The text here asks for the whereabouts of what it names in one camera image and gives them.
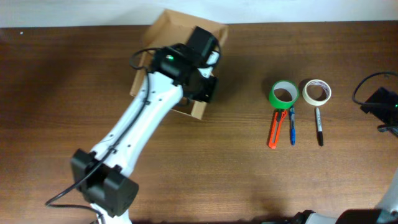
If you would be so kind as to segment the cream masking tape roll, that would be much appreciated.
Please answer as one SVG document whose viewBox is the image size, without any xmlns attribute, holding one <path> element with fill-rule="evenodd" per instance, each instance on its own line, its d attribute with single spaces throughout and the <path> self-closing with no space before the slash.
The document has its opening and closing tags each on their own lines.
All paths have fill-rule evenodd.
<svg viewBox="0 0 398 224">
<path fill-rule="evenodd" d="M 331 88 L 323 80 L 309 80 L 302 91 L 304 100 L 313 106 L 324 105 L 331 98 Z"/>
</svg>

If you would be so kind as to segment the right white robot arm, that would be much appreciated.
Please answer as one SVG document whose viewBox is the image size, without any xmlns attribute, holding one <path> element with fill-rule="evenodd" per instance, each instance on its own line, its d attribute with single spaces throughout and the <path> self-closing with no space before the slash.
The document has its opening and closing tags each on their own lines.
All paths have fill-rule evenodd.
<svg viewBox="0 0 398 224">
<path fill-rule="evenodd" d="M 378 131 L 397 130 L 397 93 L 383 87 L 361 103 L 365 113 L 371 113 L 384 122 Z M 349 209 L 339 217 L 328 217 L 312 210 L 298 212 L 293 224 L 397 224 L 397 173 L 380 202 L 372 209 Z"/>
</svg>

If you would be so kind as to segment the green tape roll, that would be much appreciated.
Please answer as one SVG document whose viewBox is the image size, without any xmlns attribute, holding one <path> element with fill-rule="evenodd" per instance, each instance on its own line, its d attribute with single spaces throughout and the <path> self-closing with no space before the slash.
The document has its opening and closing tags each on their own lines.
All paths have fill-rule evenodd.
<svg viewBox="0 0 398 224">
<path fill-rule="evenodd" d="M 277 81 L 269 93 L 269 102 L 275 109 L 289 109 L 298 98 L 299 89 L 290 80 Z"/>
</svg>

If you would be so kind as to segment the brown cardboard box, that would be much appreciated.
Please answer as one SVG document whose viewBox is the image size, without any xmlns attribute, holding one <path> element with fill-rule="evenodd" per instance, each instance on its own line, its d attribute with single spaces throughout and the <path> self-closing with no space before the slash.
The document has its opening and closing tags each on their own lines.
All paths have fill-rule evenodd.
<svg viewBox="0 0 398 224">
<path fill-rule="evenodd" d="M 181 85 L 182 78 L 201 75 L 199 68 L 207 68 L 212 51 L 220 56 L 228 37 L 228 26 L 201 17 L 166 9 L 147 29 L 142 38 L 143 49 L 134 53 L 131 65 L 138 69 L 131 92 L 136 96 L 146 72 L 160 72 L 171 78 L 172 84 Z M 202 119 L 208 103 L 182 100 L 174 106 L 179 113 Z"/>
</svg>

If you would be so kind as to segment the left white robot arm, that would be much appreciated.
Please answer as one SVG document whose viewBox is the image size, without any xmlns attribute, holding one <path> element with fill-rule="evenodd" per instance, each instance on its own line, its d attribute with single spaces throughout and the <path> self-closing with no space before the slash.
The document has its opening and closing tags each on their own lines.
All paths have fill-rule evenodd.
<svg viewBox="0 0 398 224">
<path fill-rule="evenodd" d="M 90 152 L 71 158 L 76 189 L 97 214 L 97 223 L 130 223 L 128 209 L 139 186 L 129 179 L 144 146 L 165 115 L 182 99 L 211 101 L 211 75 L 221 58 L 217 38 L 194 28 L 186 43 L 153 49 L 137 96 L 114 128 Z"/>
</svg>

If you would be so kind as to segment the orange utility knife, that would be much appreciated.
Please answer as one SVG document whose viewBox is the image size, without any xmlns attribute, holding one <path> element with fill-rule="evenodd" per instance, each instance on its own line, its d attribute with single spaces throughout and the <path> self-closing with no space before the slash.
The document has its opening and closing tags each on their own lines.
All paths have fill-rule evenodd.
<svg viewBox="0 0 398 224">
<path fill-rule="evenodd" d="M 271 149 L 275 149 L 277 147 L 277 143 L 279 141 L 279 133 L 282 127 L 282 123 L 287 116 L 287 110 L 277 109 L 274 112 L 274 117 L 272 120 L 270 136 L 268 140 L 268 146 Z"/>
</svg>

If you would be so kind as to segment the black marker pen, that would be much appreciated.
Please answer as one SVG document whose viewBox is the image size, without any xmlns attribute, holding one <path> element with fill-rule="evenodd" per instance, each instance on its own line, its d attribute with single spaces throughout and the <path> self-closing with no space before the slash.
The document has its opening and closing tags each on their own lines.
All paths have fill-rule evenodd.
<svg viewBox="0 0 398 224">
<path fill-rule="evenodd" d="M 319 143 L 320 146 L 323 146 L 324 145 L 323 129 L 322 129 L 322 121 L 321 121 L 319 108 L 315 108 L 315 116 L 316 116 L 316 120 L 317 120 L 317 138 L 318 138 L 318 143 Z"/>
</svg>

